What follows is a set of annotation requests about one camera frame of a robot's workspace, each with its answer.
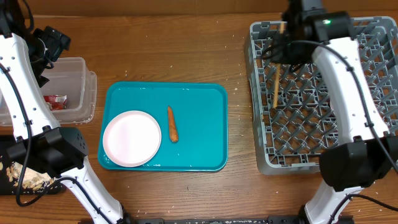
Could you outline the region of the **rice and food scraps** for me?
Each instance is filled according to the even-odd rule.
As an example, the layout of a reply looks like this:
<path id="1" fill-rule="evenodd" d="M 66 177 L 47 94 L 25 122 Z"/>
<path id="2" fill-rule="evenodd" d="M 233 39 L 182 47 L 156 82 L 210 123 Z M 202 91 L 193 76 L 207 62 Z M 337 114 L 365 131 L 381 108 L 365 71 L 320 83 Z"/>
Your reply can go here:
<path id="1" fill-rule="evenodd" d="M 4 177 L 4 183 L 1 187 L 11 186 L 12 189 L 16 189 L 18 186 L 19 177 L 21 174 L 22 165 L 17 162 L 12 162 L 10 166 L 6 167 L 4 162 L 1 162 L 1 177 Z M 43 190 L 44 187 L 52 184 L 54 178 L 51 178 L 47 173 L 41 174 L 30 168 L 25 170 L 22 189 L 23 190 L 33 190 L 34 192 L 38 190 Z"/>

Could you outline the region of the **white napkin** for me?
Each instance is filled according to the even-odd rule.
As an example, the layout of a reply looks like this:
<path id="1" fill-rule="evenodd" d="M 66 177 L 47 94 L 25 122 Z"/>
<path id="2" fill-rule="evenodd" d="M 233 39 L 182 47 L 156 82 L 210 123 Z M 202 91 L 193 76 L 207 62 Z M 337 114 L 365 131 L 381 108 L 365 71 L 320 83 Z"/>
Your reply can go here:
<path id="1" fill-rule="evenodd" d="M 53 110 L 52 105 L 49 102 L 46 102 L 46 104 L 47 104 L 47 107 L 49 108 L 49 110 L 52 111 Z"/>

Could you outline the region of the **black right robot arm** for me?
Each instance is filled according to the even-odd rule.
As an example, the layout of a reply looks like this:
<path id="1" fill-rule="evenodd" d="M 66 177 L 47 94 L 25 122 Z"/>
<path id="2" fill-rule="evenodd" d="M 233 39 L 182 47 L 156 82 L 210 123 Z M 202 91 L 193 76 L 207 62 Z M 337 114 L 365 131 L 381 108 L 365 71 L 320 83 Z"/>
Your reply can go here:
<path id="1" fill-rule="evenodd" d="M 323 180 L 297 222 L 338 223 L 352 198 L 397 169 L 397 136 L 374 104 L 349 14 L 328 12 L 321 1 L 290 1 L 282 18 L 286 28 L 262 58 L 286 65 L 314 63 L 338 129 L 338 145 L 319 158 Z"/>

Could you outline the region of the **red snack wrapper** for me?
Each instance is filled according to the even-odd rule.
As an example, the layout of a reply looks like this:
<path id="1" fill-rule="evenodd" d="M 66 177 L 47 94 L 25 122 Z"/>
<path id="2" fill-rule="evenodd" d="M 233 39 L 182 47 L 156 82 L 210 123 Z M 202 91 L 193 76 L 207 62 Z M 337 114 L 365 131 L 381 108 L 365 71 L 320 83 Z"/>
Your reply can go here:
<path id="1" fill-rule="evenodd" d="M 67 95 L 47 95 L 44 100 L 52 105 L 53 110 L 66 109 Z"/>

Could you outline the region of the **black waste tray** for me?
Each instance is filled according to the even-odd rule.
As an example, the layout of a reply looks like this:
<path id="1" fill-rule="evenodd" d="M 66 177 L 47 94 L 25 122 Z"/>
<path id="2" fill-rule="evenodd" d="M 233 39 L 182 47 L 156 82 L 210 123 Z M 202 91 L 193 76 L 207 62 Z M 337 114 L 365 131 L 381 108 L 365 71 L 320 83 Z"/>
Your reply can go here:
<path id="1" fill-rule="evenodd" d="M 15 143 L 13 135 L 2 135 L 1 136 L 1 162 L 6 164 L 6 167 L 10 166 L 12 161 L 8 158 L 6 153 L 6 149 L 11 147 Z M 1 184 L 4 183 L 5 178 L 1 177 Z M 11 186 L 1 187 L 1 195 L 14 195 L 16 193 L 16 189 L 12 189 Z M 41 193 L 43 190 L 38 190 L 34 192 L 33 190 L 23 190 L 22 195 L 37 195 Z"/>

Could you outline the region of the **wooden chopstick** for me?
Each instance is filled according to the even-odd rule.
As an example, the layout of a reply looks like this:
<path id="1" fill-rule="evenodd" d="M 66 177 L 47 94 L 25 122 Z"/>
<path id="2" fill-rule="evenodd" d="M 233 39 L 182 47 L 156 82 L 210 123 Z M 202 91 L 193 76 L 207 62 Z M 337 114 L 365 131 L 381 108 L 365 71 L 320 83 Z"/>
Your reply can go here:
<path id="1" fill-rule="evenodd" d="M 284 22 L 282 21 L 280 23 L 279 34 L 282 35 L 283 33 L 284 33 Z M 280 64 L 278 63 L 276 65 L 276 71 L 275 71 L 274 97 L 273 97 L 273 104 L 272 104 L 273 108 L 277 108 L 279 83 L 280 83 Z"/>

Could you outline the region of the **clear plastic bin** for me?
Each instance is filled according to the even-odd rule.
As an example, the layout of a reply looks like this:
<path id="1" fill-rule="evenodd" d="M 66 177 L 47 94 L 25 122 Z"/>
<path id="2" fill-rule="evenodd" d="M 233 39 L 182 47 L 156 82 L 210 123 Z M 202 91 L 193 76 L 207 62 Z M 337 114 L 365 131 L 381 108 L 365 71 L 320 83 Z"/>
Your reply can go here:
<path id="1" fill-rule="evenodd" d="M 60 58 L 52 69 L 44 70 L 42 76 L 49 79 L 41 88 L 44 96 L 66 97 L 64 109 L 53 111 L 53 115 L 61 124 L 88 123 L 93 119 L 97 76 L 95 72 L 88 70 L 83 58 Z"/>

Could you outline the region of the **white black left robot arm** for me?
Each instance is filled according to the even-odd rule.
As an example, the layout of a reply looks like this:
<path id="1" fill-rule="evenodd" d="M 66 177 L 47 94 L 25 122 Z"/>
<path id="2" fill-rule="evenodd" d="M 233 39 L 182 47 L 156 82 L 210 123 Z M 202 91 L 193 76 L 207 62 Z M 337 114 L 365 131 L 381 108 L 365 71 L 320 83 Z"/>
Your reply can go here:
<path id="1" fill-rule="evenodd" d="M 14 142 L 5 156 L 22 165 L 16 202 L 27 207 L 51 188 L 63 184 L 84 206 L 95 223 L 133 223 L 122 204 L 96 176 L 88 159 L 88 146 L 78 128 L 62 127 L 46 104 L 42 76 L 52 69 L 70 38 L 51 28 L 26 26 L 18 1 L 1 1 L 1 92 L 12 119 Z M 21 192 L 27 169 L 54 179 L 36 198 L 23 202 Z"/>

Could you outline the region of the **orange carrot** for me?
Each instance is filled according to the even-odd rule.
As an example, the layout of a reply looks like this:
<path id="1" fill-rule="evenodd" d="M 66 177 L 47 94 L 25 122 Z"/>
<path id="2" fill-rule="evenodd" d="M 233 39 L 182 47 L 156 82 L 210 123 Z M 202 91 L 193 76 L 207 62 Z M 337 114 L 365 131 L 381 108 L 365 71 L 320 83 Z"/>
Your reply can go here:
<path id="1" fill-rule="evenodd" d="M 175 118 L 173 110 L 170 106 L 167 108 L 168 119 L 169 119 L 169 137 L 172 142 L 178 142 L 178 131 L 175 124 Z"/>

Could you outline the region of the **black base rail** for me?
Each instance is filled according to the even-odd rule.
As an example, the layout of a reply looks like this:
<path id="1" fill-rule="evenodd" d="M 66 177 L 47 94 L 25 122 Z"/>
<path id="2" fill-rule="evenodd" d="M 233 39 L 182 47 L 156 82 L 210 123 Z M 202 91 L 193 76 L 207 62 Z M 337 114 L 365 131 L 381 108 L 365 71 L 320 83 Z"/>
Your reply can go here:
<path id="1" fill-rule="evenodd" d="M 305 224 L 303 218 L 295 215 L 273 215 L 267 218 L 233 219 L 184 219 L 164 220 L 163 218 L 135 219 L 136 224 Z"/>

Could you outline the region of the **grey dish rack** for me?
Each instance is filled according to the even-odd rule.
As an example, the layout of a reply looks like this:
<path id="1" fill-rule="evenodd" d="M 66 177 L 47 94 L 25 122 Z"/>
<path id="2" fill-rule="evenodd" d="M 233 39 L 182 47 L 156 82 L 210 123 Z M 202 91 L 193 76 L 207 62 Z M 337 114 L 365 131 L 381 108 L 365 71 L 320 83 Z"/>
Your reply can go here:
<path id="1" fill-rule="evenodd" d="M 393 18 L 355 17 L 359 56 L 374 104 L 392 134 L 397 133 L 397 23 Z M 280 66 L 277 108 L 273 108 L 276 65 L 261 57 L 279 33 L 277 21 L 254 22 L 244 44 L 251 88 L 257 168 L 265 175 L 318 172 L 322 152 L 338 144 L 336 118 L 317 67 L 296 72 Z"/>

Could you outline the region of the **large white round plate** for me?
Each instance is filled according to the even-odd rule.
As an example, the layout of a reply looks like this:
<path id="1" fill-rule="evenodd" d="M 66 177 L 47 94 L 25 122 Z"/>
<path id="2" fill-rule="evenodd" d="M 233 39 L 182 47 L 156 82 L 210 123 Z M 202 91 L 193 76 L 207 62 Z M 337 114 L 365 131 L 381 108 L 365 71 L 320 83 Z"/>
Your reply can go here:
<path id="1" fill-rule="evenodd" d="M 109 159 L 122 167 L 149 162 L 158 152 L 162 131 L 158 122 L 143 111 L 127 111 L 114 117 L 105 127 L 103 148 Z"/>

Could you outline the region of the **teal plastic tray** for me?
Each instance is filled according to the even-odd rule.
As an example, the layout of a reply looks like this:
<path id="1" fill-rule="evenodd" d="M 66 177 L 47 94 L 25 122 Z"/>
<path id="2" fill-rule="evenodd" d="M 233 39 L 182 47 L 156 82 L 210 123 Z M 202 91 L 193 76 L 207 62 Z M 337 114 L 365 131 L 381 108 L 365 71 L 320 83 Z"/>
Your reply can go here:
<path id="1" fill-rule="evenodd" d="M 167 108 L 178 142 L 169 137 Z M 143 111 L 158 122 L 157 154 L 134 171 L 217 172 L 228 160 L 228 94 L 215 83 L 116 82 L 106 94 L 102 127 L 126 111 Z"/>

